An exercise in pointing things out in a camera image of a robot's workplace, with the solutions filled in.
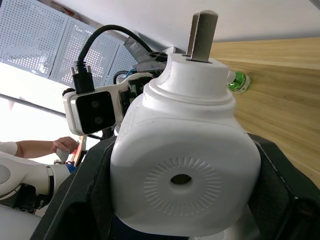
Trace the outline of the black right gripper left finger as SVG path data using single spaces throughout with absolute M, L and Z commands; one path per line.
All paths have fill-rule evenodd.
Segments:
M 33 232 L 33 240 L 106 240 L 114 211 L 110 161 L 116 138 L 93 146 L 62 183 Z

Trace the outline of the person's bare hand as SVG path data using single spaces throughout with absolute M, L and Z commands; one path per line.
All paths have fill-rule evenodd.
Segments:
M 66 136 L 53 141 L 51 151 L 53 153 L 56 153 L 57 149 L 60 149 L 61 151 L 70 154 L 77 148 L 78 148 L 78 142 L 75 141 L 73 138 Z

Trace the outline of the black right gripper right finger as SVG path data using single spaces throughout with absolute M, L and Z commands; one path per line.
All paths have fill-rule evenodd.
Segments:
M 318 240 L 320 190 L 272 141 L 250 134 L 260 171 L 248 202 L 263 240 Z

